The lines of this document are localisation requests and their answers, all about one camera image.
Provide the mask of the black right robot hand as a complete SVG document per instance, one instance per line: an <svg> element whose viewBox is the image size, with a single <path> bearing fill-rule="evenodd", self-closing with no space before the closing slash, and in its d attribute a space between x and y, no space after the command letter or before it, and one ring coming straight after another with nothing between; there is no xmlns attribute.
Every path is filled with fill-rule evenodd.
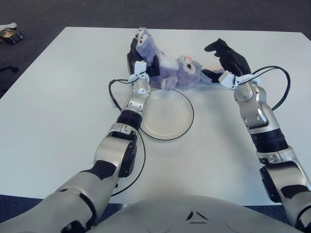
<svg viewBox="0 0 311 233"><path fill-rule="evenodd" d="M232 86L235 83L236 77L251 74L251 70L246 59L230 48L228 44L220 38L217 41L207 45L204 48L204 51L215 52L214 56L219 58L223 71L216 72L202 68L200 81L203 83L220 83L219 78L225 71L228 71L229 73L235 75L235 78L232 80L232 84L230 84L230 86Z"/></svg>

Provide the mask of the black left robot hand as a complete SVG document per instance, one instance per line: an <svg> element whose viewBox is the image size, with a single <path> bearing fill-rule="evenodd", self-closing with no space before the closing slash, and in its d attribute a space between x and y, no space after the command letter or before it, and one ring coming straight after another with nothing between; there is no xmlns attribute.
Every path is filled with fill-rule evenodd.
<svg viewBox="0 0 311 233"><path fill-rule="evenodd" d="M151 45L148 45L147 51L145 53L139 53L136 49L138 44L138 40L133 38L130 51L127 54L127 64L130 74L134 73L134 66L136 61L145 61L147 63L146 73L150 77L160 75L159 59L155 53L155 50L151 48Z"/></svg>

